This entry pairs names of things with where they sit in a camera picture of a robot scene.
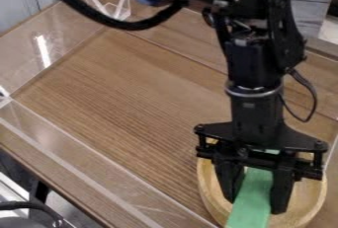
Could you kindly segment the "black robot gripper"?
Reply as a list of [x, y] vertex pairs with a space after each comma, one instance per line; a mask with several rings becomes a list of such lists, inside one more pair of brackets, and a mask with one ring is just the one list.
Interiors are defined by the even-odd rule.
[[294, 181], [323, 178], [327, 143], [292, 129], [283, 119], [283, 86], [230, 84], [231, 119], [198, 125], [196, 156], [214, 165], [224, 198], [234, 202], [247, 167], [271, 171], [271, 213], [287, 210]]

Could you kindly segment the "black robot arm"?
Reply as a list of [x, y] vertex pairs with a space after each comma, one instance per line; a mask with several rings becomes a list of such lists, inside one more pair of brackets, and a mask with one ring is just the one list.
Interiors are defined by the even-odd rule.
[[[153, 0], [157, 5], [174, 0]], [[323, 177], [327, 144], [292, 129], [283, 120], [288, 106], [283, 77], [314, 93], [295, 66], [304, 60], [306, 40], [296, 28], [291, 0], [199, 0], [227, 60], [226, 93], [231, 119], [200, 124], [196, 156], [212, 162], [224, 198], [235, 201], [244, 169], [272, 173], [270, 206], [286, 212], [294, 183]]]

